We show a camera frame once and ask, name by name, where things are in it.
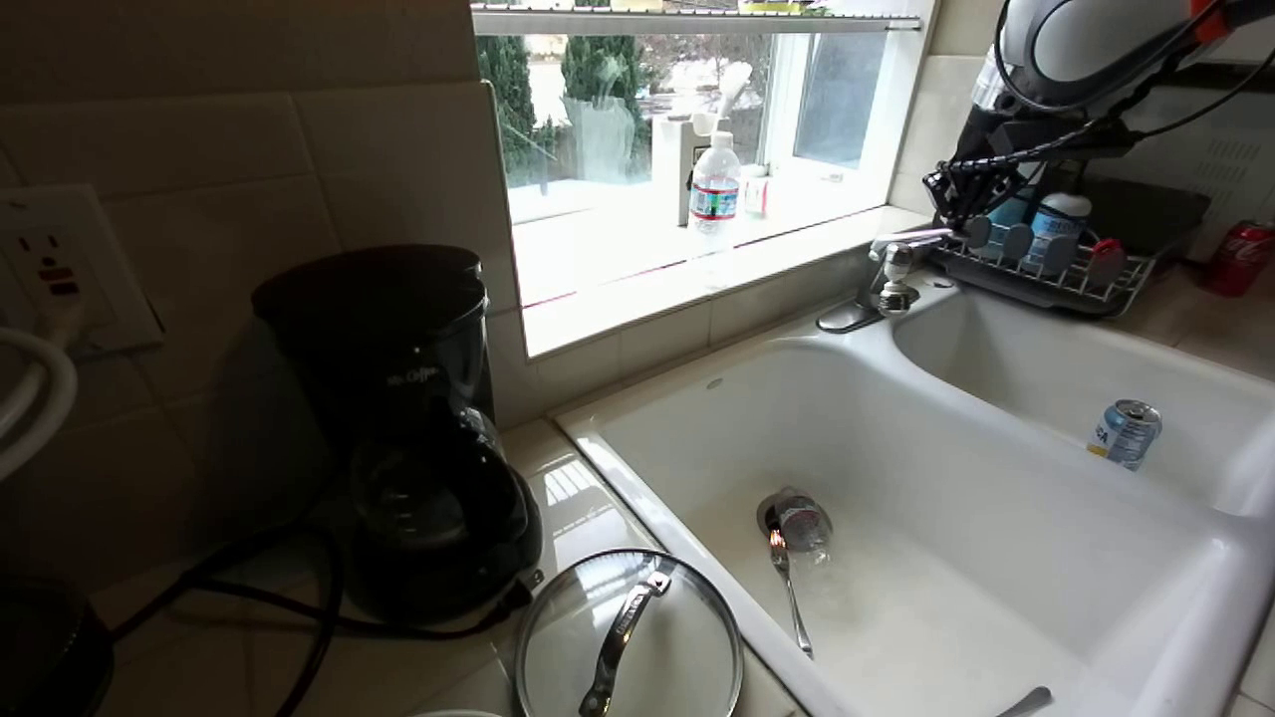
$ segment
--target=coffee maker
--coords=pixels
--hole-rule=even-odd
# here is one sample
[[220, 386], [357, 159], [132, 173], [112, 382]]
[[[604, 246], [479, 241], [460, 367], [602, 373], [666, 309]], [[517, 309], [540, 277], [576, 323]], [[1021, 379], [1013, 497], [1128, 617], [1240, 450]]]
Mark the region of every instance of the coffee maker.
[[370, 246], [266, 277], [253, 313], [342, 460], [342, 554], [385, 621], [464, 621], [539, 560], [488, 422], [486, 286], [460, 246]]

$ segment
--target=wall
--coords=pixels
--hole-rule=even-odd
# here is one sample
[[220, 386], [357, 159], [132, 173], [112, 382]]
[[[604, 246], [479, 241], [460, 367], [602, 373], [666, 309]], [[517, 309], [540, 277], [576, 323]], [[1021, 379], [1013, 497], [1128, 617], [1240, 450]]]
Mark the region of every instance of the wall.
[[0, 188], [92, 181], [159, 351], [82, 363], [67, 431], [0, 484], [0, 554], [108, 586], [239, 535], [330, 467], [249, 319], [266, 274], [373, 241], [482, 254], [499, 416], [701, 351], [848, 286], [854, 258], [527, 363], [511, 225], [448, 0], [132, 0], [0, 7]]
[[[893, 203], [931, 211], [921, 173], [957, 147], [968, 114], [970, 80], [993, 45], [1000, 0], [949, 0], [921, 70]], [[1272, 35], [1272, 25], [1243, 30], [1243, 45]], [[1131, 128], [1160, 128], [1215, 99], [1215, 90], [1154, 90]], [[1183, 132], [1139, 144], [1124, 159], [1091, 164], [1091, 173], [1139, 179], [1212, 196], [1195, 231], [1195, 254], [1207, 254], [1236, 217], [1275, 217], [1275, 96], [1240, 96]]]

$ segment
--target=window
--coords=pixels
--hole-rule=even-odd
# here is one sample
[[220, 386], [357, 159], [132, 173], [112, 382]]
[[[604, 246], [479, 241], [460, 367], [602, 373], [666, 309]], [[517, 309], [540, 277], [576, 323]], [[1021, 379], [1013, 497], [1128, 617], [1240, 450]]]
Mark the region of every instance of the window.
[[[479, 2], [523, 302], [880, 208], [921, 63], [921, 2], [745, 14], [735, 0]], [[676, 225], [710, 132], [767, 173], [745, 217]]]

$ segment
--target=white sink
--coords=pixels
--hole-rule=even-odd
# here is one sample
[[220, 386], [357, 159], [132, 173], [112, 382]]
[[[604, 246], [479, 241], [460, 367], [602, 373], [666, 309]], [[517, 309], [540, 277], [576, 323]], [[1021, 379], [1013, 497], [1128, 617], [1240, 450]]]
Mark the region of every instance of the white sink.
[[[929, 309], [854, 333], [786, 325], [567, 410], [559, 427], [668, 554], [721, 586], [757, 658], [819, 717], [989, 717], [1037, 686], [1057, 693], [1043, 717], [1223, 714], [1261, 621], [1275, 531], [1212, 505], [1261, 515], [1253, 476], [1243, 497], [1190, 493], [1183, 484], [1207, 481], [1160, 484], [1091, 456], [1078, 412], [1031, 412], [980, 393], [984, 382], [949, 382], [961, 346], [939, 333], [1000, 306], [939, 297]], [[1013, 331], [1067, 331], [1006, 313]], [[1176, 422], [1178, 399], [1148, 399]], [[776, 484], [811, 493], [835, 520], [828, 560], [791, 566], [815, 659], [791, 646], [754, 516]]]
[[917, 367], [1077, 450], [1116, 399], [1150, 403], [1164, 434], [1139, 467], [1144, 476], [1223, 515], [1275, 515], [1272, 382], [968, 292], [900, 319], [893, 338]]

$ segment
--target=dish drying rack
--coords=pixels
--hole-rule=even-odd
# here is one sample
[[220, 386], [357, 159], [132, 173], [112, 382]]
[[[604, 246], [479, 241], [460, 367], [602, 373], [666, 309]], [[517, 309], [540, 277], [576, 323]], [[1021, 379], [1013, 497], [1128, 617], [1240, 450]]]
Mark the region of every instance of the dish drying rack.
[[1063, 270], [1022, 270], [1014, 265], [1014, 258], [980, 258], [965, 238], [939, 241], [931, 250], [931, 262], [957, 284], [1082, 319], [1124, 313], [1154, 270], [1150, 254], [1128, 250], [1116, 274], [1094, 274], [1091, 238], [1078, 241], [1077, 258]]

